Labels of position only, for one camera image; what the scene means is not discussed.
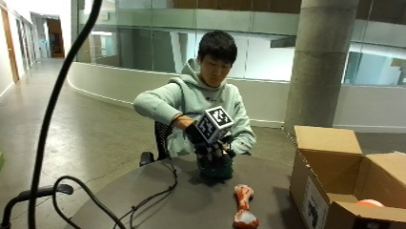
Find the black hair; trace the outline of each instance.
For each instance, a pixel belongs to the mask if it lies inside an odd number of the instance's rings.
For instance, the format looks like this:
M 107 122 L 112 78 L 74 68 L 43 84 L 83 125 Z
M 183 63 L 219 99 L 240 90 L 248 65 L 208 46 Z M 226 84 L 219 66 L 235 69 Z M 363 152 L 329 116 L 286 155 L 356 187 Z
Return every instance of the black hair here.
M 238 46 L 232 36 L 226 31 L 211 31 L 203 36 L 199 57 L 211 55 L 215 59 L 234 64 L 238 58 Z

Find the orange ball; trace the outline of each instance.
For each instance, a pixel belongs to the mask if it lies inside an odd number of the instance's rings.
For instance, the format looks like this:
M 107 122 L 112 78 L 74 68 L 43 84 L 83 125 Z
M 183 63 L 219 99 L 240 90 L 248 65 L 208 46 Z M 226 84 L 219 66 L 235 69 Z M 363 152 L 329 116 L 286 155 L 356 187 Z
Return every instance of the orange ball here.
M 367 206 L 385 207 L 385 205 L 375 199 L 364 199 L 364 200 L 359 201 L 357 203 L 367 205 Z

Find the orange object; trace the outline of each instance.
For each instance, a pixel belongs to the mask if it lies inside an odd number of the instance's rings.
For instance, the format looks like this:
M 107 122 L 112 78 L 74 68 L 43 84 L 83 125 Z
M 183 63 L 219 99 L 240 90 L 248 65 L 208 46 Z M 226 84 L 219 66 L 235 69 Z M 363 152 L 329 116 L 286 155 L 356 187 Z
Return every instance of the orange object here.
M 359 201 L 357 203 L 367 205 L 367 206 L 385 207 L 385 205 L 375 199 L 364 199 L 364 200 Z
M 234 217 L 234 225 L 239 229 L 255 229 L 259 227 L 259 220 L 250 209 L 250 201 L 254 198 L 255 190 L 246 184 L 239 184 L 234 191 L 239 201 L 239 211 Z

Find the black cable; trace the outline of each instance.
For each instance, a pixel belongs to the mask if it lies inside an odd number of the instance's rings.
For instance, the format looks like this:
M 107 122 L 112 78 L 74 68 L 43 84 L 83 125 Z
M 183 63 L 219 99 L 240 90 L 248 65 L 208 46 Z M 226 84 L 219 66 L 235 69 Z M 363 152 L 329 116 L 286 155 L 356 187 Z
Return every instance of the black cable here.
M 45 146 L 46 146 L 46 141 L 47 141 L 47 135 L 49 135 L 49 129 L 50 129 L 50 123 L 51 123 L 51 118 L 57 106 L 57 102 L 59 100 L 59 95 L 65 86 L 65 81 L 69 75 L 69 69 L 73 64 L 75 55 L 78 54 L 81 47 L 83 43 L 86 42 L 89 35 L 93 31 L 93 28 L 95 26 L 95 22 L 99 17 L 99 12 L 102 8 L 102 0 L 95 0 L 94 1 L 94 6 L 93 6 L 93 12 L 90 15 L 89 22 L 86 24 L 86 27 L 83 31 L 81 32 L 75 43 L 71 47 L 71 50 L 69 52 L 67 59 L 65 61 L 65 65 L 55 83 L 54 91 L 51 94 L 50 102 L 49 102 L 49 107 L 43 119 L 43 124 L 41 128 L 41 138 L 39 138 L 39 149 L 38 149 L 38 158 L 37 158 L 37 165 L 35 165 L 35 172 L 34 172 L 34 179 L 33 179 L 33 186 L 31 186 L 31 193 L 33 196 L 30 198 L 30 203 L 29 203 L 29 228 L 35 229 L 37 228 L 37 204 L 38 204 L 38 193 L 39 193 L 39 184 L 41 184 L 41 178 L 42 178 L 42 163 L 43 163 L 43 155 L 45 155 Z
M 57 182 L 55 182 L 55 185 L 54 185 L 54 190 L 57 190 L 61 182 L 65 180 L 65 179 L 70 179 L 73 181 L 75 181 L 81 187 L 86 190 L 87 194 L 90 195 L 93 201 L 95 202 L 95 204 L 98 205 L 98 207 L 103 210 L 103 212 L 111 217 L 111 219 L 115 221 L 116 225 L 119 225 L 119 227 L 122 229 L 126 229 L 126 226 L 122 222 L 122 220 L 118 218 L 118 216 L 114 214 L 114 212 L 104 206 L 104 204 L 101 202 L 101 200 L 98 199 L 98 197 L 95 196 L 94 192 L 91 191 L 90 187 L 87 186 L 87 184 L 81 181 L 79 178 L 77 177 L 71 177 L 71 176 L 63 176 L 61 177 Z M 61 207 L 59 207 L 59 204 L 58 204 L 58 201 L 57 201 L 57 192 L 54 192 L 54 195 L 53 195 L 53 203 L 54 203 L 54 207 L 55 207 L 55 210 L 57 212 L 59 213 L 61 217 L 66 220 L 66 222 L 77 229 L 81 229 L 81 227 L 71 221 L 71 219 L 65 215 Z
M 172 124 L 176 122 L 176 120 L 178 120 L 182 116 L 186 116 L 186 115 L 188 115 L 188 113 L 187 113 L 187 114 L 182 114 L 182 115 L 172 121 Z M 167 126 L 166 135 L 167 135 L 167 133 L 170 132 L 171 128 L 172 128 L 172 124 L 171 124 L 170 126 Z M 170 186 L 170 188 L 168 188 L 166 191 L 163 191 L 163 192 L 160 192 L 160 193 L 158 193 L 158 194 L 154 194 L 152 196 L 150 196 L 148 198 L 146 198 L 146 199 L 139 203 L 138 206 L 132 206 L 132 207 L 131 207 L 131 210 L 130 210 L 130 211 L 124 214 L 124 216 L 120 218 L 120 220 L 123 220 L 123 219 L 131 214 L 131 217 L 130 217 L 130 228 L 131 228 L 131 229 L 134 228 L 134 217 L 135 217 L 135 214 L 136 214 L 136 212 L 139 211 L 139 209 L 140 209 L 150 201 L 152 201 L 156 197 L 159 197 L 159 196 L 162 196 L 162 195 L 164 195 L 164 194 L 172 192 L 172 191 L 175 190 L 175 188 L 178 187 L 178 170 L 176 170 L 176 167 L 175 167 L 175 164 L 174 164 L 174 159 L 172 159 L 171 154 L 170 154 L 170 152 L 168 152 L 168 140 L 167 140 L 167 138 L 164 139 L 164 141 L 166 141 L 166 154 L 167 154 L 167 156 L 168 156 L 168 160 L 170 160 L 171 165 L 172 165 L 172 172 L 174 172 L 174 175 L 175 175 L 176 183 L 175 183 L 175 185 Z

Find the light green hoodie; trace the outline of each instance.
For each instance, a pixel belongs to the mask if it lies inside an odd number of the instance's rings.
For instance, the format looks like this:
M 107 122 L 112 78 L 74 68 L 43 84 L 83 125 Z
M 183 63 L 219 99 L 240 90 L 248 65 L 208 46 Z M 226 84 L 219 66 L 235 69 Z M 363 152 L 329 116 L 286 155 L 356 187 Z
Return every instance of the light green hoodie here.
M 227 83 L 227 80 L 219 88 L 208 87 L 202 82 L 199 74 L 200 64 L 196 59 L 191 59 L 180 77 L 171 78 L 166 86 L 139 94 L 134 103 L 135 109 L 140 115 L 170 125 L 179 113 L 194 113 L 188 116 L 199 120 L 204 110 L 223 106 L 235 122 L 231 128 L 235 136 L 231 147 L 238 154 L 244 154 L 254 148 L 256 135 L 240 91 L 236 86 Z M 175 128 L 170 136 L 168 150 L 172 156 L 195 153 L 194 145 L 179 128 Z

